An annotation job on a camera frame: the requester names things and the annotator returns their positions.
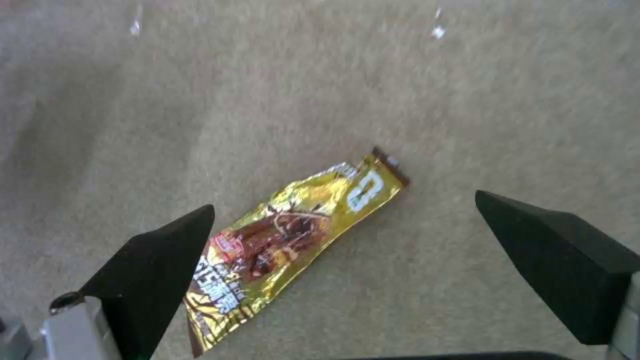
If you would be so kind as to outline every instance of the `floor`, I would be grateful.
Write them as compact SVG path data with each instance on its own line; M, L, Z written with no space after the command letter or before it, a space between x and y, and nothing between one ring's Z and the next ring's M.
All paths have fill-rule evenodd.
M130 236L206 202L221 229L377 144L412 187L203 359L602 355L521 279L473 195L578 213L640 251L637 1L0 9L0 304L31 331ZM190 357L180 310L156 359Z

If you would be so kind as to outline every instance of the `chocolate image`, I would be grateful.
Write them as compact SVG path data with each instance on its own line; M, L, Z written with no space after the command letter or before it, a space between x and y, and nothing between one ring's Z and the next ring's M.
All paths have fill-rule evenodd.
M295 261L303 251L320 245L326 238L330 217L293 207L286 211L270 208L272 215L230 232L226 240L238 251L235 254L227 252L228 262L245 282Z

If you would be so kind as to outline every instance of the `white number 3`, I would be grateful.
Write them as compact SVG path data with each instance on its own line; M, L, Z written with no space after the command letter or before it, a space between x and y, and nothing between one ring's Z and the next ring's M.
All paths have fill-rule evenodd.
M349 192L349 195L347 195L347 202L351 210L355 212L362 210L362 208L382 190L384 184L382 177L380 177L377 172L370 170L369 173L360 180L358 186L353 188L353 190Z

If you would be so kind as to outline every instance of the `screw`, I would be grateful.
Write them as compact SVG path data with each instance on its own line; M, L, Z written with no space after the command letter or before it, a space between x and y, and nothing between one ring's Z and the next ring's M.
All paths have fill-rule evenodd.
M83 302L84 296L77 291L62 294L56 297L56 299L51 302L51 305L49 305L49 315L54 316L60 314L64 310L68 310Z

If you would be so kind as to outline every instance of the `candy bar wrapper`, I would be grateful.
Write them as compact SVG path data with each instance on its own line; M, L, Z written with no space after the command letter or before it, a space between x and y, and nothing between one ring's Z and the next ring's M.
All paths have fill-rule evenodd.
M341 163L289 184L210 238L184 299L193 355L254 317L408 183L396 161L374 148L358 167Z

